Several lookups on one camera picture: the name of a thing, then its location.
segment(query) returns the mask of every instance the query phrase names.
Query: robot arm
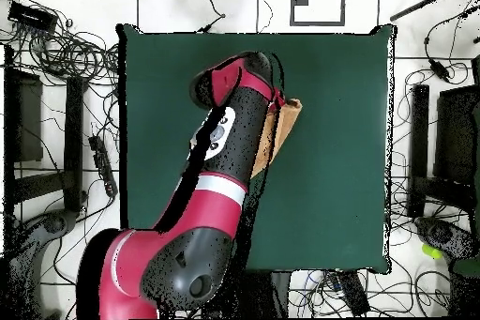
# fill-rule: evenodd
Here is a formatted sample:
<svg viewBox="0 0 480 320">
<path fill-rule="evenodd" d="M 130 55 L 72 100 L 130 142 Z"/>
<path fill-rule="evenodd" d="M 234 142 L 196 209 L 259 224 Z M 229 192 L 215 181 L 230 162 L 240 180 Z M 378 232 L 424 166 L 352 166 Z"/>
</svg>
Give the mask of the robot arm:
<svg viewBox="0 0 480 320">
<path fill-rule="evenodd" d="M 270 61 L 241 53 L 199 74 L 194 102 L 210 112 L 187 169 L 150 230 L 107 230 L 87 246 L 77 319 L 156 319 L 201 307 L 220 287 L 269 111 L 284 104 Z"/>
</svg>

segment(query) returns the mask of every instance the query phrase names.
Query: white stripe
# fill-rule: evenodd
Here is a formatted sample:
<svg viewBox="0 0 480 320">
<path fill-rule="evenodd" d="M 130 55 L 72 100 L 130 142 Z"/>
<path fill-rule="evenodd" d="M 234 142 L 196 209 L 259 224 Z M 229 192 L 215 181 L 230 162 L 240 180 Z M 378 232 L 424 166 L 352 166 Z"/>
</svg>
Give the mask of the white stripe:
<svg viewBox="0 0 480 320">
<path fill-rule="evenodd" d="M 128 238 L 132 236 L 135 233 L 135 231 L 131 231 L 130 233 L 126 234 L 124 238 L 120 240 L 120 243 L 118 243 L 118 246 L 116 246 L 115 251 L 113 252 L 113 259 L 112 259 L 112 265 L 111 265 L 111 272 L 112 272 L 112 280 L 113 283 L 115 284 L 116 288 L 120 290 L 123 294 L 129 297 L 133 297 L 130 294 L 126 293 L 122 287 L 120 286 L 120 282 L 118 281 L 118 277 L 116 275 L 116 262 L 118 260 L 118 254 L 120 253 L 120 250 L 122 250 L 122 247 L 124 244 L 127 242 Z"/>
<path fill-rule="evenodd" d="M 200 175 L 195 190 L 210 190 L 230 197 L 240 206 L 244 203 L 245 191 L 230 179 L 215 175 Z"/>
</svg>

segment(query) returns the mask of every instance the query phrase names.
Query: computer monitor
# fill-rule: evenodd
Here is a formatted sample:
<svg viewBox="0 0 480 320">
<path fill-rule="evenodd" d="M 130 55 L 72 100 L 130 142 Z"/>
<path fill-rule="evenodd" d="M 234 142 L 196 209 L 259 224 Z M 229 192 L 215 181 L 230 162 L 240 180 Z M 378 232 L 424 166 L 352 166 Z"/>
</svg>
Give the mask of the computer monitor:
<svg viewBox="0 0 480 320">
<path fill-rule="evenodd" d="M 440 93 L 437 102 L 434 176 L 463 185 L 473 185 L 477 135 L 473 108 L 479 101 L 480 87 L 477 85 Z"/>
</svg>

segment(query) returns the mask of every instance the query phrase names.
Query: brown paper bag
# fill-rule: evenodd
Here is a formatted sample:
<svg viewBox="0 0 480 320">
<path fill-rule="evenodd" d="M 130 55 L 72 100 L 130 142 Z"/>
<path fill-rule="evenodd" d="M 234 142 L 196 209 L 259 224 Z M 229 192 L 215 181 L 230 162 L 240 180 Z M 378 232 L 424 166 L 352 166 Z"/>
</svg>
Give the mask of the brown paper bag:
<svg viewBox="0 0 480 320">
<path fill-rule="evenodd" d="M 285 142 L 285 139 L 287 139 L 287 136 L 292 130 L 293 124 L 295 124 L 296 118 L 301 110 L 302 103 L 300 100 L 289 99 L 285 105 L 281 107 L 279 114 L 270 113 L 267 115 L 263 125 L 262 138 L 260 140 L 259 150 L 257 151 L 257 158 L 255 159 L 255 164 L 253 165 L 253 171 L 251 173 L 252 178 L 261 172 L 266 167 L 268 162 L 273 139 L 272 130 L 275 126 L 275 116 L 279 115 L 279 118 L 277 124 L 277 133 L 275 135 L 275 147 L 270 163 L 272 163 L 281 146 Z"/>
</svg>

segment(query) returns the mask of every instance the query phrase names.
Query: green table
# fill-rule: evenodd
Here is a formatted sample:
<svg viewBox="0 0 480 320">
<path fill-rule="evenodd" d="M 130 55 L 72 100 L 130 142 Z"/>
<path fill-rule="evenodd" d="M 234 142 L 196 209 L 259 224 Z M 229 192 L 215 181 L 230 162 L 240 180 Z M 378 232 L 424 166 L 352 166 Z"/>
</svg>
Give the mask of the green table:
<svg viewBox="0 0 480 320">
<path fill-rule="evenodd" d="M 188 141 L 206 116 L 188 96 L 193 76 L 242 51 L 274 52 L 285 70 L 286 95 L 304 108 L 270 167 L 248 268 L 387 270 L 391 26 L 371 36 L 148 35 L 129 25 L 124 32 L 128 227 L 149 228 L 179 180 Z"/>
</svg>

